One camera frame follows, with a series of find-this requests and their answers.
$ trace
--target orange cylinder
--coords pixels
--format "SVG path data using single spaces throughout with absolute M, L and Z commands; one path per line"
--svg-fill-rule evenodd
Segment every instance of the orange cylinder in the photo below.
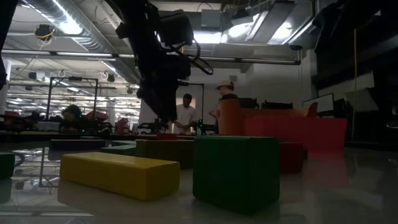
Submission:
M 218 103 L 218 130 L 221 135 L 244 135 L 243 117 L 238 99 L 220 100 Z

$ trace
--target hat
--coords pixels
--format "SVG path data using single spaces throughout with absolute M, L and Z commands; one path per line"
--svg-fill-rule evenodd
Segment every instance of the hat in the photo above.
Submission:
M 222 82 L 220 82 L 220 83 L 218 84 L 218 86 L 216 87 L 216 89 L 219 90 L 221 86 L 234 86 L 234 83 L 231 82 L 230 80 L 224 80 L 224 81 L 222 81 Z

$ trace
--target white shirt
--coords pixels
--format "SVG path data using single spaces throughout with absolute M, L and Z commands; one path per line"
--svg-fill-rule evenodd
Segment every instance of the white shirt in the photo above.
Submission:
M 177 121 L 182 125 L 190 124 L 196 120 L 196 117 L 197 111 L 192 106 L 185 108 L 184 105 L 177 105 Z M 189 131 L 189 129 L 184 130 L 174 125 L 173 134 L 185 134 L 186 131 Z

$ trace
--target glossy floor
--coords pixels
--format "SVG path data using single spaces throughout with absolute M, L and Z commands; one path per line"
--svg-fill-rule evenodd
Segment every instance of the glossy floor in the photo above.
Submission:
M 140 202 L 60 180 L 60 154 L 18 152 L 25 161 L 0 182 L 0 223 L 398 223 L 397 154 L 308 161 L 303 174 L 282 176 L 275 205 L 247 217 L 195 200 L 190 170 L 175 194 Z

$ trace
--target yellow block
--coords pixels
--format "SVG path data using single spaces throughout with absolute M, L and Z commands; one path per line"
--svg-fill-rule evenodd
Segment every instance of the yellow block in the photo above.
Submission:
M 65 154 L 60 176 L 128 197 L 155 200 L 178 189 L 180 164 L 102 152 Z

